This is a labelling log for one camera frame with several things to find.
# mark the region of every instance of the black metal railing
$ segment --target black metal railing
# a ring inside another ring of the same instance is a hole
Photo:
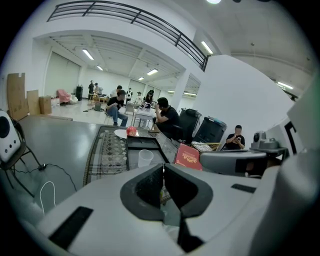
[[[111,1],[73,1],[58,4],[47,22],[78,16],[112,16],[115,19],[129,21],[151,30],[165,38],[205,71],[208,62],[206,56],[184,33],[162,18],[140,8]]]

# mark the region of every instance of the red box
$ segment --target red box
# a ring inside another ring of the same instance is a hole
[[[200,153],[195,148],[180,144],[174,163],[184,167],[202,171],[202,165],[199,162],[199,156]]]

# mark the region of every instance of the white cable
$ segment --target white cable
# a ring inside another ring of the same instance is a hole
[[[41,192],[42,192],[42,189],[44,188],[44,186],[47,185],[48,183],[52,183],[52,185],[53,185],[53,203],[54,203],[54,206],[56,206],[56,188],[55,188],[55,184],[52,181],[47,181],[46,183],[44,183],[44,185],[42,186],[42,188],[40,190],[40,202],[41,202],[43,217],[45,216],[45,210],[44,210],[44,205],[42,204]]]

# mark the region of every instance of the round ceiling light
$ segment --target round ceiling light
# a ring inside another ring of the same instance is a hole
[[[210,4],[219,4],[221,0],[206,0]]]

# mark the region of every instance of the white plate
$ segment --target white plate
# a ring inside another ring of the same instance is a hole
[[[127,138],[127,130],[126,129],[118,129],[114,131],[114,134],[117,135],[120,138],[126,139]]]

